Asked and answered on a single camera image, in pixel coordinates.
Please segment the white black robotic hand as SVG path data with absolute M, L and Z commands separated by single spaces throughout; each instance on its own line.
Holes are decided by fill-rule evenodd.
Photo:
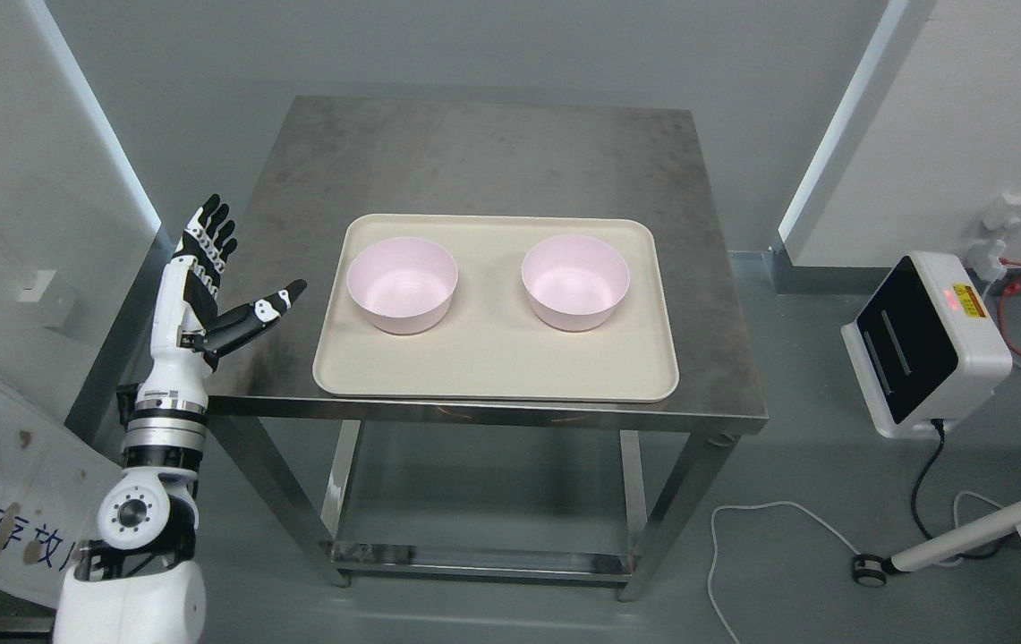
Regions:
M 217 194 L 184 225 L 164 266 L 151 321 L 149 351 L 156 367 L 203 364 L 215 371 L 224 356 L 268 333 L 305 293 L 307 282 L 293 280 L 249 304 L 220 311 L 223 276 L 239 246 L 235 228 Z

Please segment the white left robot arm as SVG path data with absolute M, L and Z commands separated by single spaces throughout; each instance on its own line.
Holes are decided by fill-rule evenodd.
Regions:
M 206 626 L 191 486 L 210 368 L 187 348 L 154 348 L 151 359 L 127 422 L 121 479 L 98 505 L 98 537 L 65 574 L 55 643 L 196 643 Z

